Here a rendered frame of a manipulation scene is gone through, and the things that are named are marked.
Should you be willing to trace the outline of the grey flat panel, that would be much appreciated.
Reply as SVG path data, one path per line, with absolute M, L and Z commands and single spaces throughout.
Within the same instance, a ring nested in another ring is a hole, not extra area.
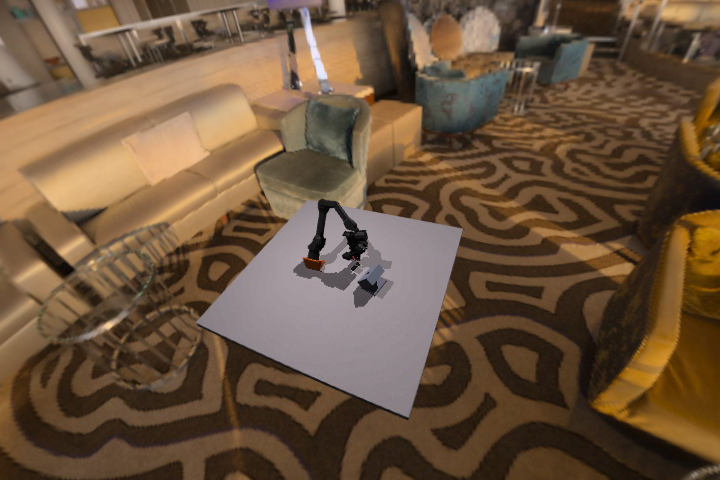
M 363 290 L 375 296 L 387 282 L 387 280 L 380 277 L 384 272 L 385 270 L 379 264 L 373 266 L 368 269 L 357 283 Z

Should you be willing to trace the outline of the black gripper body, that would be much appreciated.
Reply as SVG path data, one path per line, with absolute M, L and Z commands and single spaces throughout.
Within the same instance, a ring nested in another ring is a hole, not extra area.
M 346 259 L 346 260 L 349 261 L 349 260 L 351 260 L 351 259 L 353 258 L 353 256 L 356 254 L 356 250 L 354 251 L 353 247 L 354 247 L 354 244 L 358 244 L 358 242 L 359 242 L 359 241 L 357 241 L 357 240 L 356 240 L 355 242 L 353 242 L 353 243 L 348 243 L 348 242 L 347 242 L 347 244 L 349 245 L 349 249 L 350 249 L 351 251 L 350 251 L 350 252 L 345 252 L 345 253 L 342 255 L 343 259 Z M 368 245 L 368 242 L 367 242 L 367 241 L 360 241 L 360 243 L 361 243 L 361 244 L 366 243 L 366 244 Z

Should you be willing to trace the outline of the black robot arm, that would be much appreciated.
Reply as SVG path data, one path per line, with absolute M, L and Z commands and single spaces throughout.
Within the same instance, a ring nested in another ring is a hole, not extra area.
M 354 244 L 353 249 L 354 251 L 356 250 L 359 254 L 364 253 L 367 249 L 367 244 L 361 244 L 360 241 L 367 241 L 368 236 L 366 230 L 358 229 L 357 224 L 346 214 L 346 212 L 340 206 L 339 202 L 320 199 L 318 201 L 319 217 L 316 235 L 314 236 L 312 243 L 308 245 L 309 252 L 308 257 L 306 258 L 312 260 L 319 260 L 319 252 L 322 250 L 324 245 L 326 245 L 326 238 L 324 238 L 323 234 L 325 228 L 326 214 L 330 208 L 334 208 L 336 210 L 336 212 L 342 218 L 345 228 L 347 230 L 351 230 L 344 231 L 342 236 L 346 236 L 348 243 L 353 243 L 356 240 L 359 241 L 358 244 Z

